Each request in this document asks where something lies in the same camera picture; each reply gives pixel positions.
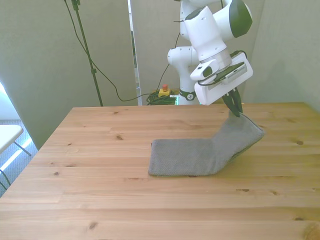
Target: table surface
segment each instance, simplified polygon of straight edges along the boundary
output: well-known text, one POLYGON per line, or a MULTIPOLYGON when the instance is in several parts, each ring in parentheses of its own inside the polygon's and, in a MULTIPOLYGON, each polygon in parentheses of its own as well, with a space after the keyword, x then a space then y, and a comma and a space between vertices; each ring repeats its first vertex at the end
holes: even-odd
POLYGON ((24 132, 19 125, 0 125, 0 154, 24 132))
POLYGON ((320 220, 320 115, 302 103, 244 112, 266 136, 220 173, 153 177, 154 139, 209 138, 228 109, 72 109, 0 198, 1 240, 306 239, 320 220))

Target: metal stand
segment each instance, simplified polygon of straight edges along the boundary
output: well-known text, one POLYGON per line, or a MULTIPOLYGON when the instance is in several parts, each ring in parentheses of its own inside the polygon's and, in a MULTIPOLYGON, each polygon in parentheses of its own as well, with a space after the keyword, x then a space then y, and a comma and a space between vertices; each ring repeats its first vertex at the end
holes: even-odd
POLYGON ((85 51, 86 51, 86 54, 87 54, 88 59, 89 59, 89 63, 90 63, 90 67, 91 67, 91 73, 92 73, 92 76, 93 76, 93 81, 94 81, 94 84, 95 84, 96 93, 98 94, 100 106, 103 107, 104 105, 103 105, 103 102, 102 102, 102 99, 101 99, 100 90, 99 90, 99 86, 98 86, 98 81, 97 81, 97 77, 96 77, 97 70, 94 68, 92 60, 91 60, 91 57, 90 57, 89 48, 88 48, 88 44, 87 44, 84 28, 82 27, 80 15, 79 15, 79 7, 78 7, 78 5, 80 5, 80 0, 71 0, 71 1, 72 1, 73 9, 75 10, 75 13, 76 13, 76 17, 78 19, 79 26, 80 26, 80 30, 81 30, 81 34, 82 34, 82 38, 83 38, 85 51))
POLYGON ((16 141, 14 141, 14 144, 17 145, 19 148, 22 149, 22 151, 24 151, 26 154, 28 154, 29 156, 31 156, 31 153, 28 152, 27 150, 25 150, 22 146, 20 146, 18 143, 16 143, 16 141))

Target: red button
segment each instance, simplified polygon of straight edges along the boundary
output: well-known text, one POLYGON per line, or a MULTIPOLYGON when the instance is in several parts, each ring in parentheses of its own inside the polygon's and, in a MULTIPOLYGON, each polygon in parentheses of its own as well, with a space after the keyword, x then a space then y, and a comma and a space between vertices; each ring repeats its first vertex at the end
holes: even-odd
POLYGON ((168 84, 163 84, 163 85, 162 85, 162 90, 163 90, 164 92, 168 91, 168 84))

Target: tripod pole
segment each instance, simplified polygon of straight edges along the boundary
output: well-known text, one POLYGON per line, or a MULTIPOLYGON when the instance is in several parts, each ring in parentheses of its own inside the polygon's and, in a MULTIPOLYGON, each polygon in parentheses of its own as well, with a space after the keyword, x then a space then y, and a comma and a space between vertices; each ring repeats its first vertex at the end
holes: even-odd
POLYGON ((81 30, 81 34, 82 34, 82 38, 83 38, 85 51, 86 51, 86 54, 87 54, 88 59, 89 59, 89 63, 90 63, 90 67, 91 67, 91 73, 92 73, 92 76, 93 76, 93 81, 94 81, 96 93, 97 93, 98 98, 99 98, 100 106, 103 107, 104 105, 103 105, 103 102, 102 102, 102 99, 101 99, 100 90, 99 90, 99 86, 98 86, 98 81, 97 81, 97 77, 96 77, 97 70, 94 68, 92 60, 91 60, 91 57, 90 57, 89 48, 88 48, 88 44, 87 44, 84 28, 82 26, 80 15, 79 15, 79 7, 78 7, 78 5, 80 5, 80 0, 71 0, 71 1, 72 1, 73 9, 75 10, 75 13, 76 13, 76 17, 78 19, 79 26, 80 26, 80 30, 81 30))

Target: folded towel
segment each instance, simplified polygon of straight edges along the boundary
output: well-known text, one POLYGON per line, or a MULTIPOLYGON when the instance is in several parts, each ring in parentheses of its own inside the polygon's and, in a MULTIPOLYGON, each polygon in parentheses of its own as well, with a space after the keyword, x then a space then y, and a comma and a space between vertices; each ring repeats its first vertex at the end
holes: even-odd
POLYGON ((213 175, 264 135, 250 118, 230 112, 212 138, 154 140, 148 172, 155 176, 213 175))

